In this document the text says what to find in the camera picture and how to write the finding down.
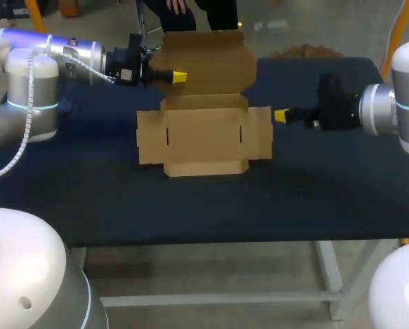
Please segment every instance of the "black tablecloth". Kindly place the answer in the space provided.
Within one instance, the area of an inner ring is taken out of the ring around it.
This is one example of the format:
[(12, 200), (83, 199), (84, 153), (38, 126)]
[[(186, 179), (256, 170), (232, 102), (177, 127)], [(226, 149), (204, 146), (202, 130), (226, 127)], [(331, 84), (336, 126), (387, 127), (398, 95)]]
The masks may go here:
[[(362, 58), (260, 60), (251, 106), (308, 107), (318, 76), (340, 71), (361, 92), (381, 79)], [(409, 237), (409, 155), (396, 136), (274, 125), (273, 161), (244, 175), (168, 178), (139, 167), (136, 111), (162, 94), (72, 89), (58, 135), (32, 144), (0, 179), (0, 207), (50, 223), (70, 246)], [(0, 154), (0, 167), (12, 154)]]

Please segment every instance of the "orange cable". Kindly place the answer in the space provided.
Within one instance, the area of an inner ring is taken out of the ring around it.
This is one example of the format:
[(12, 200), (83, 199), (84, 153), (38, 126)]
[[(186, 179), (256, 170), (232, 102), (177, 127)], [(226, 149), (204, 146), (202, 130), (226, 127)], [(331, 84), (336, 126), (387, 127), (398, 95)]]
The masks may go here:
[(390, 71), (393, 54), (401, 44), (402, 34), (404, 33), (409, 21), (409, 0), (403, 1), (404, 2), (402, 3), (399, 15), (395, 19), (395, 22), (393, 22), (392, 30), (390, 31), (387, 40), (386, 55), (382, 59), (382, 63), (380, 65), (380, 73), (384, 81), (386, 80), (388, 72)]
[(34, 24), (34, 29), (39, 33), (46, 33), (46, 26), (42, 20), (40, 9), (36, 0), (25, 0), (27, 11), (31, 17), (31, 21)]

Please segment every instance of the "yellow tip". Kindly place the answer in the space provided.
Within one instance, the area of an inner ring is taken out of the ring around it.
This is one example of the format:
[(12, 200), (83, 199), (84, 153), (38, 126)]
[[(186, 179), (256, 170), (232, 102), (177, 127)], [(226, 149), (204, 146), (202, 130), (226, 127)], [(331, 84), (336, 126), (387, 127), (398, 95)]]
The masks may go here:
[(274, 111), (274, 119), (275, 119), (277, 122), (286, 123), (285, 112), (286, 112), (287, 110), (289, 110), (289, 108), (285, 108), (284, 110)]
[(180, 82), (186, 82), (188, 74), (185, 72), (174, 71), (174, 78), (172, 79), (172, 84), (178, 84)]

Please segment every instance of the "flattened cardboard box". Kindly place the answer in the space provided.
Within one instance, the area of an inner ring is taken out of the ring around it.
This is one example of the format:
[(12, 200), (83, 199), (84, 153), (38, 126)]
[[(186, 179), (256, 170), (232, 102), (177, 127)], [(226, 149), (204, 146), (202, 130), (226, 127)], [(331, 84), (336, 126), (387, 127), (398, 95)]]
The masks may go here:
[(140, 164), (163, 163), (171, 177), (224, 175), (272, 158), (271, 108), (249, 108), (240, 94), (257, 66), (242, 32), (166, 33), (151, 66), (188, 77), (159, 85), (161, 110), (137, 112)]

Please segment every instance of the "background floor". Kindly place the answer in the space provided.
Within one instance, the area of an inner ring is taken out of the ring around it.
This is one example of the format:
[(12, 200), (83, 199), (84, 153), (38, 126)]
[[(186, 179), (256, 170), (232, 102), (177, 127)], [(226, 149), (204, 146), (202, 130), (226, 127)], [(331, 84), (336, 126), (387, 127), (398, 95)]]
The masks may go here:
[[(86, 1), (81, 18), (63, 19), (57, 12), (47, 16), (48, 32), (98, 40), (107, 49), (125, 46), (127, 35), (136, 31), (134, 1)], [(199, 29), (208, 29), (205, 15), (192, 1), (190, 5)], [(376, 64), (399, 6), (398, 0), (282, 0), (271, 10), (267, 0), (238, 0), (239, 21), (257, 56), (310, 43), (345, 56), (365, 56)], [(29, 20), (13, 23), (32, 29)], [(148, 12), (147, 29), (158, 26)], [(160, 31), (150, 34), (149, 46), (159, 45), (161, 37)], [(5, 90), (5, 76), (0, 74), (0, 99)], [(344, 278), (362, 243), (335, 243)], [(88, 252), (86, 271), (102, 296), (323, 288), (313, 244), (308, 242), (96, 248)], [(320, 303), (117, 308), (108, 315), (111, 329), (372, 328), (366, 299), (339, 324), (330, 321), (327, 307)]]

